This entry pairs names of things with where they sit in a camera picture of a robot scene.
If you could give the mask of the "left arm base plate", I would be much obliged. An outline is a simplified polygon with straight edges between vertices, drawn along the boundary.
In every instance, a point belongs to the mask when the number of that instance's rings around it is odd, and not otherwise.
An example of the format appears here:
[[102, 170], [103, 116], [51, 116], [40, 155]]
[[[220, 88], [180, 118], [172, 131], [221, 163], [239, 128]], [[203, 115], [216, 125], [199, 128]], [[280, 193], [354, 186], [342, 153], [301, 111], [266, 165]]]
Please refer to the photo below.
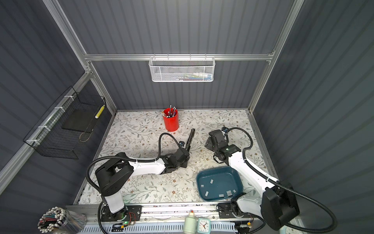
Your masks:
[[108, 205], [105, 205], [100, 212], [101, 222], [121, 222], [121, 221], [139, 221], [142, 213], [142, 206], [130, 205], [116, 213], [111, 213]]

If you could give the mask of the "black stapler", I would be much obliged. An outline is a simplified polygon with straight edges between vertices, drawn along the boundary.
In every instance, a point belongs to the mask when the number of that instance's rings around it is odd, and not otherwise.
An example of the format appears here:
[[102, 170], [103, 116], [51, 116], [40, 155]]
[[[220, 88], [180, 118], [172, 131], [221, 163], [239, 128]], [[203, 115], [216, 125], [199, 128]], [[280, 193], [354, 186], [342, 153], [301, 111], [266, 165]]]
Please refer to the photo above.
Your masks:
[[187, 143], [186, 143], [186, 147], [185, 148], [186, 148], [187, 151], [190, 151], [190, 149], [191, 149], [191, 143], [192, 143], [194, 134], [195, 134], [195, 129], [193, 128], [193, 129], [191, 129], [189, 138], [188, 138]]

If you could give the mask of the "teal plastic tray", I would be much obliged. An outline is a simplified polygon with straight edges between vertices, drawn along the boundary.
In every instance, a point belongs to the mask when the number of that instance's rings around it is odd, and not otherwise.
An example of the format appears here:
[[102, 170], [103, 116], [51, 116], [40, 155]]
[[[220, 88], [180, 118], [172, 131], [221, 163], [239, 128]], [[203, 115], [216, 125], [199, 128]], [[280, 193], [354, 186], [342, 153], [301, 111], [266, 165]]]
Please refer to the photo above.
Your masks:
[[198, 194], [206, 202], [231, 199], [243, 192], [239, 173], [228, 166], [201, 171], [196, 182]]

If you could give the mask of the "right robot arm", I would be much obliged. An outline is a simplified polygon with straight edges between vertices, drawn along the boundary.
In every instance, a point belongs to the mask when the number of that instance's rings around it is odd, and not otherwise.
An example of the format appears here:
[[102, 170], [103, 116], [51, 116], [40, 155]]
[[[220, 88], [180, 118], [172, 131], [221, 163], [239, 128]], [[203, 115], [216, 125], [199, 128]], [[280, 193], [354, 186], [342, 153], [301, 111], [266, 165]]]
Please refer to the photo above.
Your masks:
[[[249, 137], [250, 145], [240, 149], [229, 144], [228, 133], [240, 130]], [[222, 128], [209, 132], [205, 147], [213, 152], [218, 163], [225, 163], [242, 175], [259, 193], [259, 198], [248, 194], [236, 195], [230, 203], [230, 210], [235, 217], [252, 214], [262, 218], [270, 228], [277, 231], [300, 214], [295, 194], [281, 188], [271, 181], [278, 179], [270, 176], [245, 156], [246, 151], [253, 147], [253, 139], [244, 129]]]

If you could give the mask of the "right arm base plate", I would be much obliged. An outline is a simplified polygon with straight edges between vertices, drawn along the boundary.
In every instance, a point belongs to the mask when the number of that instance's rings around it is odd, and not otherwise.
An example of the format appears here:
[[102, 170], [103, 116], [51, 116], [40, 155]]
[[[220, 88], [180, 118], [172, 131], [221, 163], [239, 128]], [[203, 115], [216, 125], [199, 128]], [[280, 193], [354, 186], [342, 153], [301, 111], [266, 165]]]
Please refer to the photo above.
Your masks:
[[240, 209], [231, 202], [218, 203], [216, 205], [216, 210], [221, 219], [231, 219], [231, 218], [247, 218], [254, 219], [256, 216], [251, 213], [243, 213]]

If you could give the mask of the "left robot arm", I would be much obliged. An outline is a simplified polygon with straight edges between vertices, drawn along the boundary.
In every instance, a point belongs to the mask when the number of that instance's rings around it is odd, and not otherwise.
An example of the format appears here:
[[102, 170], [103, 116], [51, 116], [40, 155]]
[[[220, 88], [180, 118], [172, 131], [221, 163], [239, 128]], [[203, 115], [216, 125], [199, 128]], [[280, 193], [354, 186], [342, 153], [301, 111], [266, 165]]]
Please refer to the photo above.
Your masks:
[[112, 214], [125, 210], [121, 188], [132, 176], [163, 175], [174, 172], [180, 167], [186, 168], [190, 153], [185, 148], [178, 148], [175, 153], [160, 156], [156, 160], [131, 159], [125, 153], [113, 157], [103, 157], [107, 161], [95, 171], [98, 184], [94, 184], [103, 201]]

